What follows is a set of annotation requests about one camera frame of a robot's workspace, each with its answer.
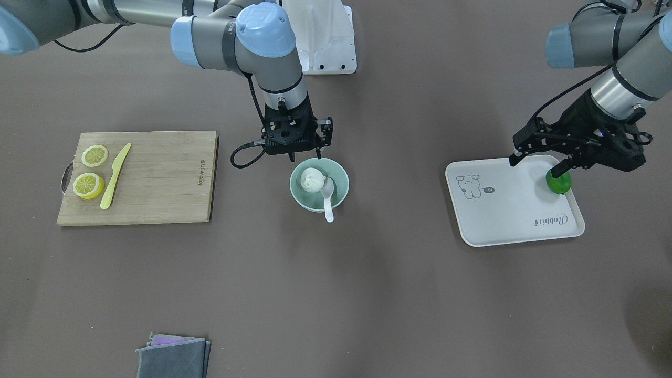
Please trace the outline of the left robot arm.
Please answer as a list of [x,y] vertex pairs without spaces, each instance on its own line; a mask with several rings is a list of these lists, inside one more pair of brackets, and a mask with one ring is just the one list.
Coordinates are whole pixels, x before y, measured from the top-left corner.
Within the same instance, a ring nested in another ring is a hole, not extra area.
[[549,31],[545,59],[554,68],[601,66],[598,80],[555,123],[534,114],[513,136],[511,166],[545,151],[565,159],[550,174],[595,164],[630,172],[652,141],[636,123],[670,93],[670,2],[664,10],[635,10],[634,1],[588,1],[571,22]]

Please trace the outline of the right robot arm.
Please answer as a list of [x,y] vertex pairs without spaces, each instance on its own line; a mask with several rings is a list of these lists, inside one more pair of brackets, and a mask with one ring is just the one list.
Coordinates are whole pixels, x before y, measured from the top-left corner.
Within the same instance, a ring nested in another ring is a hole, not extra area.
[[199,69],[231,71],[259,86],[263,154],[321,151],[332,118],[316,118],[286,10],[275,1],[2,1],[2,53],[21,55],[94,24],[170,28],[176,58]]

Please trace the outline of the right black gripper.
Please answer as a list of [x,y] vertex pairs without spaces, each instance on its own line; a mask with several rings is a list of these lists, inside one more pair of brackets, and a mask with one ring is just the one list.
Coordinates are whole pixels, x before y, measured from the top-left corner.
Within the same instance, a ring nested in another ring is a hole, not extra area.
[[284,101],[278,102],[279,109],[265,105],[264,148],[268,155],[288,154],[295,163],[295,153],[316,151],[317,159],[322,159],[322,148],[331,145],[333,118],[318,119],[313,115],[310,99],[289,109]]

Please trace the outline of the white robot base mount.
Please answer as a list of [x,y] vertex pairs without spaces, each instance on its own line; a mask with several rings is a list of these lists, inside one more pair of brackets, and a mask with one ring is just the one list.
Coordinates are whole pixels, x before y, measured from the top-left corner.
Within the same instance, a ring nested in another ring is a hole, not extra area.
[[356,72],[352,9],[341,1],[283,1],[305,75]]

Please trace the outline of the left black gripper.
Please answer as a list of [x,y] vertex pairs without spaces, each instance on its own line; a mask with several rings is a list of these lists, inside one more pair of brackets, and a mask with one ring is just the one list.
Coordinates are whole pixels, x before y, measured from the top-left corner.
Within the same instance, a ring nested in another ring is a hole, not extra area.
[[595,103],[589,91],[581,95],[553,124],[533,117],[513,136],[514,151],[509,165],[518,165],[527,155],[556,151],[567,157],[550,169],[559,179],[570,169],[590,169],[595,164],[631,172],[645,164],[644,148],[653,137],[639,131],[639,121],[646,111],[636,106],[625,120],[611,117]]

